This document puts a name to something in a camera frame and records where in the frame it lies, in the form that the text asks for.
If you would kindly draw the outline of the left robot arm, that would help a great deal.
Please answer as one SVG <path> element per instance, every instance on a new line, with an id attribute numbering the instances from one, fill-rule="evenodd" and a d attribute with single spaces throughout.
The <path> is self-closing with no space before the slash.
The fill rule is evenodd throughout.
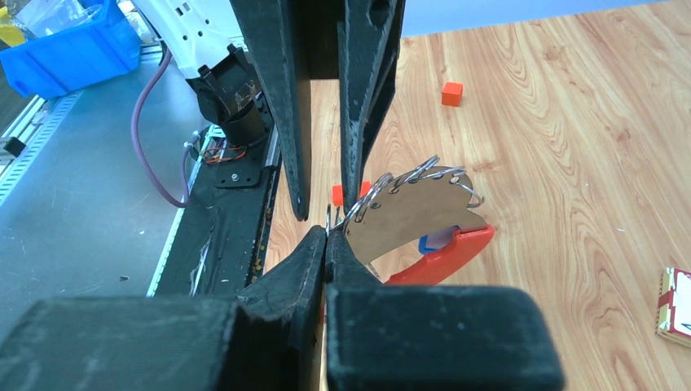
<path id="1" fill-rule="evenodd" d="M 405 2 L 138 1 L 205 119 L 228 139 L 257 138 L 237 121 L 257 93 L 278 131 L 293 212 L 307 219 L 313 80 L 340 92 L 344 208 L 356 209 L 363 170 L 396 91 Z"/>

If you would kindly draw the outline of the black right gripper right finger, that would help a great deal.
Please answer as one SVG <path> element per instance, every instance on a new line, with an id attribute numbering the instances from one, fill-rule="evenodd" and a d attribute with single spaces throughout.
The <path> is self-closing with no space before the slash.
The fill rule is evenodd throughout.
<path id="1" fill-rule="evenodd" d="M 331 390 L 562 390 L 540 308 L 502 286 L 387 286 L 345 235 L 327 240 Z"/>

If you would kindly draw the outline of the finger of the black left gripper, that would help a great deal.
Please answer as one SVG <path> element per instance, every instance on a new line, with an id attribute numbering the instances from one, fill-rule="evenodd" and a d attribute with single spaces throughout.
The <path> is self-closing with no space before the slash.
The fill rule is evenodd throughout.
<path id="1" fill-rule="evenodd" d="M 363 170 L 396 91 L 404 1 L 346 1 L 337 24 L 341 184 L 344 206 L 360 197 Z"/>
<path id="2" fill-rule="evenodd" d="M 297 220 L 310 209 L 310 78 L 294 1 L 233 0 L 231 6 L 264 89 Z"/>

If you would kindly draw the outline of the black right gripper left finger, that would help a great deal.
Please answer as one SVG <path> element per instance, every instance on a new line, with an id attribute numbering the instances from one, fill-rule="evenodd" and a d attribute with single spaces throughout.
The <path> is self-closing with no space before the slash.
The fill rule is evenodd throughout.
<path id="1" fill-rule="evenodd" d="M 39 301 L 1 346 L 4 390 L 312 390 L 327 235 L 230 296 Z"/>

